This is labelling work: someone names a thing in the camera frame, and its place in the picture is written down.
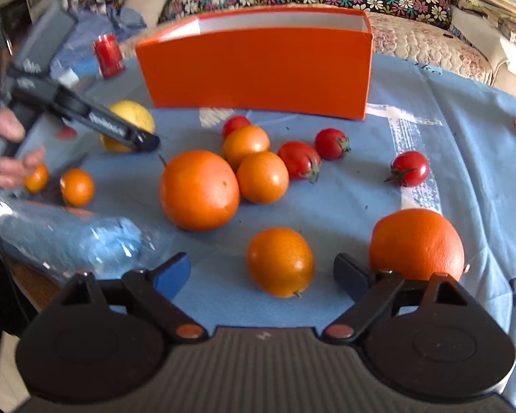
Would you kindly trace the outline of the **yellow pear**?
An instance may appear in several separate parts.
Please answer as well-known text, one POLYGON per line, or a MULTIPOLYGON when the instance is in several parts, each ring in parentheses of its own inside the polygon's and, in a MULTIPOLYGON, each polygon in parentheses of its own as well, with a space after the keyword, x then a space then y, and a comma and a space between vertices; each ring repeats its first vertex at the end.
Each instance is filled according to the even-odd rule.
MULTIPOLYGON (((118 101, 109 106, 109 109, 118 117, 134 124, 147 133, 155 133, 155 123, 152 114, 147 108, 134 101, 118 101)), ((133 148, 122 145, 121 143, 104 135, 99 136, 104 149, 112 153, 130 153, 133 148)))

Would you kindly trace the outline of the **large orange right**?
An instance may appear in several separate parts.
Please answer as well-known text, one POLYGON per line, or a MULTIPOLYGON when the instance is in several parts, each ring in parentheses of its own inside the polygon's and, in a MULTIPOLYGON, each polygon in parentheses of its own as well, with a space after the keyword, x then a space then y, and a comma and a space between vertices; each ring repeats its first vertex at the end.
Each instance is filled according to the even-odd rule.
POLYGON ((395 271, 408 280, 442 272, 459 280, 465 267, 460 235, 440 213, 405 209, 376 222, 369 243, 373 272, 395 271))

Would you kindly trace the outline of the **large orange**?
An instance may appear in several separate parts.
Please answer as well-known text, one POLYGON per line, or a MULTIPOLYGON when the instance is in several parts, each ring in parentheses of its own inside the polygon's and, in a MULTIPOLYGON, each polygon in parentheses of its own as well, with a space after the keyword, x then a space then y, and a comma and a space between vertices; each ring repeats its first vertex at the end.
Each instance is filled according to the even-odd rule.
POLYGON ((176 155, 162 172, 159 197, 166 217, 180 229, 218 229, 235 216, 237 177, 219 155, 192 150, 176 155))
POLYGON ((369 243, 373 272, 395 271, 408 280, 442 272, 459 280, 465 267, 460 235, 440 213, 405 209, 376 222, 369 243))

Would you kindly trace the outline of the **kumquat far left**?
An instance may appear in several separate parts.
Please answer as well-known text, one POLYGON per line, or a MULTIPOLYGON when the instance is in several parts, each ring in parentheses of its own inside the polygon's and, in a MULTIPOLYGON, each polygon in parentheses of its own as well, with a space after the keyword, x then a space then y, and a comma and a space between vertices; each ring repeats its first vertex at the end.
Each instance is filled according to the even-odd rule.
POLYGON ((46 189, 50 175, 44 163, 38 165, 34 172, 25 178, 24 187, 31 194, 37 194, 46 189))

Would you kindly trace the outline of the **kumquat near front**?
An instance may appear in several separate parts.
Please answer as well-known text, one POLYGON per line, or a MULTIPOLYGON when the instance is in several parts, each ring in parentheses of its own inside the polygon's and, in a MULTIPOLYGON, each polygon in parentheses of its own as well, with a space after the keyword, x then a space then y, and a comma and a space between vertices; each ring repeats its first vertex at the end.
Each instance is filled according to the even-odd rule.
POLYGON ((293 229, 273 227, 250 241, 247 270, 270 296, 300 297, 315 275, 315 258, 305 238, 293 229))

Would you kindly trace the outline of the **kumquat beside pear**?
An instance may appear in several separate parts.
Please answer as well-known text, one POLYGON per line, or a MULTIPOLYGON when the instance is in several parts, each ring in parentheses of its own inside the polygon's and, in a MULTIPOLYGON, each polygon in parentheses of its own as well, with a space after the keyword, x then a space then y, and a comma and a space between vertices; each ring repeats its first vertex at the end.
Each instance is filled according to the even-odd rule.
POLYGON ((71 169, 60 178, 60 191, 66 204, 84 207, 93 200, 95 184, 89 173, 71 169))

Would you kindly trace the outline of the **large orange left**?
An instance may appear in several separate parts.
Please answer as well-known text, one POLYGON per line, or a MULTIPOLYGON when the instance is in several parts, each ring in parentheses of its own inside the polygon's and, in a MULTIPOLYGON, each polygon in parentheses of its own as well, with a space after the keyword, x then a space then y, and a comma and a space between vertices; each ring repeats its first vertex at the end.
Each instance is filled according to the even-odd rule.
POLYGON ((159 197, 166 217, 180 229, 218 229, 235 216, 237 177, 219 155, 192 150, 176 155, 162 172, 159 197))

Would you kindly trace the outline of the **cherry tomato right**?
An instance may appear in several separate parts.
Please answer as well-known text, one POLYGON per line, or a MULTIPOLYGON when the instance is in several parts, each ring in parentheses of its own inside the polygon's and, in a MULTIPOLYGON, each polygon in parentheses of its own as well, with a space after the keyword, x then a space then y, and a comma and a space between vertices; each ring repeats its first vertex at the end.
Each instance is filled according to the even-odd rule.
POLYGON ((390 176, 385 182, 393 182, 403 188, 414 188, 425 182, 429 174, 428 159, 418 151, 407 151, 393 159, 390 176))

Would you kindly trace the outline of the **cherry tomato top middle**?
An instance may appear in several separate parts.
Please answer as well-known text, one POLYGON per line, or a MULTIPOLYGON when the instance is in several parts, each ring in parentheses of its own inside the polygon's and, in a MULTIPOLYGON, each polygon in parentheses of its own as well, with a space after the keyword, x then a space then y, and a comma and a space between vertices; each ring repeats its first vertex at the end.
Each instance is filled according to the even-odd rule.
POLYGON ((343 131, 328 128, 317 133, 314 146, 322 159, 338 160, 350 152, 350 140, 343 131))

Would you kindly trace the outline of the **kumquat lower cluster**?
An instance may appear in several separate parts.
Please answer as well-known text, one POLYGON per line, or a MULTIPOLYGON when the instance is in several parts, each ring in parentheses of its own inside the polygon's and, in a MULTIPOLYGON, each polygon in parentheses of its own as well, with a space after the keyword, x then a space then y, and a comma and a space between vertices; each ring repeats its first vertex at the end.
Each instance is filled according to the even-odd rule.
POLYGON ((280 200, 289 187, 289 172, 283 160, 272 152, 248 155, 237 168, 242 197, 255 204, 280 200))

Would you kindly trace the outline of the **kumquat cluster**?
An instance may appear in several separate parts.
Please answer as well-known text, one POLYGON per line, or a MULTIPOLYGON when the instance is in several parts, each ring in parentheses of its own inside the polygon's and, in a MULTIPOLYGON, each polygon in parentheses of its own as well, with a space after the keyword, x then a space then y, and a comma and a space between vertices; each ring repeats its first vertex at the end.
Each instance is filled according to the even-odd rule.
POLYGON ((233 131, 224 140, 223 155, 235 171, 248 155, 270 149, 270 139, 266 131, 249 125, 233 131))
POLYGON ((272 152, 248 155, 237 168, 242 197, 255 204, 280 200, 289 187, 289 172, 283 160, 272 152))

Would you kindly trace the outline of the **kumquat upper left cluster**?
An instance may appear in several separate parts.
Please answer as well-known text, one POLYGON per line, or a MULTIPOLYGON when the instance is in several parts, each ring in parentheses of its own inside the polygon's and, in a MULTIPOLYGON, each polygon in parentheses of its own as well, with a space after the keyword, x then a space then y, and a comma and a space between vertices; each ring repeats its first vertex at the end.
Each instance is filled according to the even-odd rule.
POLYGON ((270 139, 266 131, 249 125, 233 131, 224 140, 223 155, 235 171, 248 155, 270 149, 270 139))

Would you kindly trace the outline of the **cherry tomato far left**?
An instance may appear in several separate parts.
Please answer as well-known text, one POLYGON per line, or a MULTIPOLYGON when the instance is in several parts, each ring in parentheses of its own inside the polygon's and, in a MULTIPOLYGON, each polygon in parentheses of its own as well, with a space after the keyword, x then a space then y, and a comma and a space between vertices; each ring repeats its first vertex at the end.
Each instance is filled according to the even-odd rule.
POLYGON ((250 121, 245 116, 235 115, 228 117, 222 128, 222 136, 226 139, 234 131, 247 126, 250 126, 250 121))

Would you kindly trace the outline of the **orange cardboard box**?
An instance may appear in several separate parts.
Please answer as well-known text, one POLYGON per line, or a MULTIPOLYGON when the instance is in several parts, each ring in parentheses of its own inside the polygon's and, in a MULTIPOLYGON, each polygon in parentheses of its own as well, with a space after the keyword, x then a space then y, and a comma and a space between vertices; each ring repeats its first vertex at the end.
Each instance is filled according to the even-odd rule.
POLYGON ((373 32, 361 10, 296 5, 208 12, 173 22, 135 51, 157 107, 365 118, 373 32))

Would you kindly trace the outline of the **pink quilted sofa cover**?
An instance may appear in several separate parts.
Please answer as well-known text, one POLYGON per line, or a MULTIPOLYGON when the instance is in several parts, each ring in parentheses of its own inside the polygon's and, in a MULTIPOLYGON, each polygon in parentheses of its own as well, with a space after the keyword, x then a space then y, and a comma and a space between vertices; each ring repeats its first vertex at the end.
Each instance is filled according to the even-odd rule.
POLYGON ((492 85, 495 72, 485 55, 451 31, 376 12, 369 13, 368 18, 376 53, 492 85))

